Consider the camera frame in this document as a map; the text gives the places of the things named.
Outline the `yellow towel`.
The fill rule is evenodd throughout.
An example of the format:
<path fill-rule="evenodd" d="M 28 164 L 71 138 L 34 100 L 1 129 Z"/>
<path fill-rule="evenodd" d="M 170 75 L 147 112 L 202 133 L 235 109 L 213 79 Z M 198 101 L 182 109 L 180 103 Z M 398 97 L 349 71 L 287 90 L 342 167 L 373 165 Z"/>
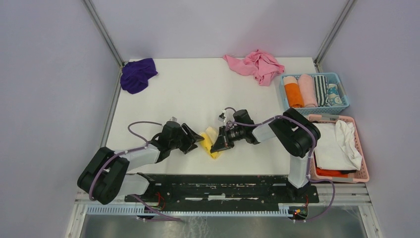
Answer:
<path fill-rule="evenodd" d="M 209 126 L 205 131 L 200 132 L 199 136 L 203 138 L 203 140 L 199 142 L 200 146 L 212 159 L 216 160 L 221 155 L 221 152 L 211 152 L 210 150 L 217 139 L 218 132 L 213 127 Z"/>

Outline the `green white striped towel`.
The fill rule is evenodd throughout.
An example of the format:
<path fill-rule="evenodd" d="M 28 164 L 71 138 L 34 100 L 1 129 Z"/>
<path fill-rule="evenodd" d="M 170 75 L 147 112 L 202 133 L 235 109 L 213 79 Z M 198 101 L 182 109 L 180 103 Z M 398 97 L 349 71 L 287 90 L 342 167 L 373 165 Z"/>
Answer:
<path fill-rule="evenodd" d="M 314 76 L 315 96 L 319 107 L 330 107 L 328 96 L 328 80 L 324 75 Z"/>

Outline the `teal patterned towel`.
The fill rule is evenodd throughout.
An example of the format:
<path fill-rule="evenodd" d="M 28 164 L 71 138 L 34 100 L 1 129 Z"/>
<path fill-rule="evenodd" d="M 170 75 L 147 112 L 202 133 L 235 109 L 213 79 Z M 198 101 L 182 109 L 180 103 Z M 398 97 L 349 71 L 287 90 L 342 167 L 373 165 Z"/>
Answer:
<path fill-rule="evenodd" d="M 344 105 L 339 95 L 337 84 L 329 84 L 327 92 L 328 92 L 329 104 L 332 107 Z"/>

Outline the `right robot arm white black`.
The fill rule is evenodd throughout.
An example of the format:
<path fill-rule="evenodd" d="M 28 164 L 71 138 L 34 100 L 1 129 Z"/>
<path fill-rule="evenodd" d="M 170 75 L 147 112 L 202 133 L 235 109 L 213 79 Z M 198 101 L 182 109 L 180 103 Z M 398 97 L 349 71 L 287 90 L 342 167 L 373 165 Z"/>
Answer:
<path fill-rule="evenodd" d="M 306 196 L 304 187 L 310 181 L 310 155 L 321 138 L 321 132 L 312 122 L 293 108 L 261 123 L 254 123 L 246 109 L 235 111 L 233 121 L 227 121 L 224 113 L 219 118 L 224 120 L 224 126 L 219 127 L 211 153 L 231 149 L 234 142 L 243 139 L 257 145 L 277 138 L 291 158 L 288 175 L 291 185 L 286 188 L 286 196 L 292 202 L 299 202 Z"/>

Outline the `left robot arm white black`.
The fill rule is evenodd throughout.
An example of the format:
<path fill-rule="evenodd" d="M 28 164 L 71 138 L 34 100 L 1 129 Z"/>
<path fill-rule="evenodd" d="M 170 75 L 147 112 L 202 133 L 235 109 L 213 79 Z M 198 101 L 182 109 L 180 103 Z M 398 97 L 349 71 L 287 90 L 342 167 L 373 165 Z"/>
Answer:
<path fill-rule="evenodd" d="M 144 145 L 114 151 L 101 147 L 90 160 L 77 180 L 77 186 L 88 193 L 91 201 L 106 205 L 118 196 L 138 195 L 145 202 L 154 199 L 156 189 L 141 175 L 127 172 L 149 164 L 157 164 L 169 157 L 171 151 L 183 154 L 196 149 L 204 138 L 187 124 L 179 124 L 175 119 L 167 121 L 161 131 L 152 139 L 144 140 Z"/>

